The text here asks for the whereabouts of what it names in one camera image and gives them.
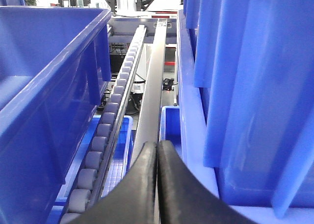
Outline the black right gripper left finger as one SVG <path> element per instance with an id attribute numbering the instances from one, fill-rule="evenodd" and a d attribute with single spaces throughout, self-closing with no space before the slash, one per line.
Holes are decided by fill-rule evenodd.
<path id="1" fill-rule="evenodd" d="M 157 179 L 157 144 L 146 142 L 125 177 L 72 224 L 152 224 Z"/>

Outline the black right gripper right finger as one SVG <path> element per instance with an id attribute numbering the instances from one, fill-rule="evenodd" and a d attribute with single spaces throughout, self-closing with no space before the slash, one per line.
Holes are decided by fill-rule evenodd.
<path id="1" fill-rule="evenodd" d="M 171 141 L 160 141 L 157 150 L 163 224 L 253 223 L 208 191 L 183 163 Z"/>

